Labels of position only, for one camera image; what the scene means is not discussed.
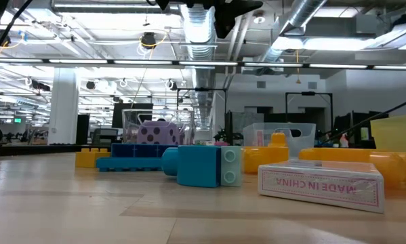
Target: white box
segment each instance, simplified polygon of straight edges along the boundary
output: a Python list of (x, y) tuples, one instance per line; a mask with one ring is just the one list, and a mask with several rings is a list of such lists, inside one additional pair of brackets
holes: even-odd
[(384, 213), (384, 179), (370, 163), (289, 160), (261, 165), (258, 192)]

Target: ceiling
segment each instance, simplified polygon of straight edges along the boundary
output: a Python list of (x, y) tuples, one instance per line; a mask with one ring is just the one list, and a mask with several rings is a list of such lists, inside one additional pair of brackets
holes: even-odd
[[(56, 0), (56, 3), (75, 3), (74, 0)], [(123, 4), (141, 3), (141, 1), (85, 1), (93, 4)], [(240, 29), (238, 34), (245, 32), (244, 42), (238, 51), (238, 59), (255, 58), (262, 55), (271, 45), (271, 30), (276, 16), (282, 16), (290, 10), (291, 2), (264, 1), (259, 11), (264, 17), (263, 23), (251, 21), (249, 27)], [(354, 18), (363, 11), (367, 16), (392, 12), (406, 7), (406, 1), (354, 1), (329, 0), (315, 18)], [(18, 1), (11, 2), (1, 19), (0, 29), (6, 25), (14, 14)], [(242, 18), (242, 27), (246, 18)], [(146, 32), (154, 32), (158, 46), (152, 52), (141, 48), (140, 37)], [(105, 9), (103, 12), (66, 13), (52, 11), (49, 1), (35, 0), (15, 23), (9, 34), (12, 42), (10, 48), (2, 49), (0, 58), (93, 58), (93, 59), (153, 59), (153, 60), (186, 60), (188, 59), (188, 41), (186, 40), (182, 18), (170, 14), (135, 14), (112, 13)], [(225, 39), (216, 39), (214, 43), (214, 60), (225, 60), (233, 36), (231, 32)], [(350, 51), (317, 51), (300, 49), (297, 52), (284, 52), (281, 58), (284, 62), (314, 62), (334, 64), (356, 63), (406, 63), (406, 51), (387, 50), (378, 52)], [(296, 70), (286, 68), (278, 75), (295, 74)], [(165, 82), (174, 81), (178, 87), (193, 88), (192, 69), (155, 69), (155, 68), (78, 68), (81, 80), (80, 113), (91, 113), (92, 123), (110, 124), (112, 117), (111, 97), (93, 97), (100, 94), (116, 94), (125, 102), (132, 102), (139, 82), (142, 86), (138, 98), (134, 102), (153, 102), (156, 108), (176, 105), (176, 92), (166, 87)], [(304, 70), (304, 75), (320, 75), (324, 79), (333, 74), (333, 70)], [(16, 66), (0, 65), (0, 92), (37, 94), (28, 85), (31, 80), (40, 81), (53, 89), (54, 68), (45, 66)], [(87, 82), (98, 83), (96, 89), (88, 89)], [(41, 91), (43, 96), (0, 96), (0, 115), (27, 115), (32, 123), (42, 124), (47, 121), (51, 93)], [(190, 92), (189, 99), (184, 99), (180, 108), (198, 110), (196, 94)]]

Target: yellow plastic toy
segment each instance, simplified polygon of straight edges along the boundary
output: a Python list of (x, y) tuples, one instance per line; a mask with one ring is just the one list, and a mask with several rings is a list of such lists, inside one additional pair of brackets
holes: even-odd
[(373, 163), (385, 180), (386, 188), (398, 188), (406, 184), (406, 152), (382, 152), (353, 148), (308, 148), (299, 159)]
[(102, 148), (82, 148), (81, 152), (76, 152), (76, 167), (89, 167), (96, 168), (96, 159), (101, 157), (110, 157), (110, 152), (108, 149)]
[(280, 163), (289, 159), (289, 148), (284, 133), (274, 133), (269, 146), (243, 147), (243, 172), (245, 174), (258, 173), (258, 166)]

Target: wooden floor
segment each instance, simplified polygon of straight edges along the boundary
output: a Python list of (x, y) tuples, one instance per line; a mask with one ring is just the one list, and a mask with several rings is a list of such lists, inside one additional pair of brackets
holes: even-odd
[(0, 243), (406, 243), (406, 192), (386, 213), (180, 186), (162, 172), (75, 169), (75, 154), (0, 159)]

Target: black cable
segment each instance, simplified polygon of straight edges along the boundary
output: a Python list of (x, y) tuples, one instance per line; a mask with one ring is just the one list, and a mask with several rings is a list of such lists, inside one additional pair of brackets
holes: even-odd
[(320, 143), (320, 145), (323, 145), (323, 144), (326, 143), (326, 142), (329, 142), (329, 141), (331, 141), (331, 140), (333, 140), (333, 139), (336, 139), (336, 138), (338, 138), (339, 136), (341, 136), (342, 134), (344, 134), (344, 133), (346, 133), (346, 132), (349, 132), (349, 131), (351, 131), (351, 130), (353, 130), (353, 129), (356, 129), (357, 127), (363, 125), (363, 124), (366, 123), (366, 122), (369, 122), (369, 121), (371, 121), (371, 120), (373, 120), (373, 119), (377, 119), (377, 118), (381, 117), (382, 115), (387, 115), (388, 113), (391, 113), (392, 111), (397, 110), (397, 109), (399, 109), (399, 108), (401, 108), (401, 107), (404, 107), (404, 106), (406, 106), (406, 102), (404, 102), (404, 103), (402, 103), (402, 104), (400, 104), (400, 105), (398, 105), (398, 106), (396, 106), (396, 107), (394, 107), (394, 108), (391, 108), (390, 110), (387, 110), (387, 111), (385, 111), (385, 112), (376, 114), (376, 115), (374, 115), (374, 116), (371, 116), (370, 118), (365, 119), (365, 120), (363, 120), (363, 121), (357, 123), (356, 125), (353, 125), (352, 127), (348, 128), (348, 129), (345, 129), (344, 131), (341, 131), (340, 133), (336, 134), (335, 136), (332, 136), (330, 139), (327, 139), (327, 140), (325, 140), (324, 142)]
[(156, 6), (156, 4), (157, 4), (157, 3), (152, 3), (152, 2), (150, 2), (150, 0), (146, 0), (146, 2), (147, 2), (149, 5), (151, 5), (151, 6)]
[(4, 33), (2, 34), (0, 38), (0, 48), (2, 46), (2, 43), (4, 43), (5, 38), (7, 37), (8, 33), (10, 32), (10, 29), (14, 25), (14, 22), (20, 17), (23, 11), (28, 7), (28, 5), (32, 2), (33, 0), (28, 0), (24, 3), (24, 5), (17, 11), (17, 13), (13, 16), (12, 21), (7, 25), (7, 28), (5, 29)]

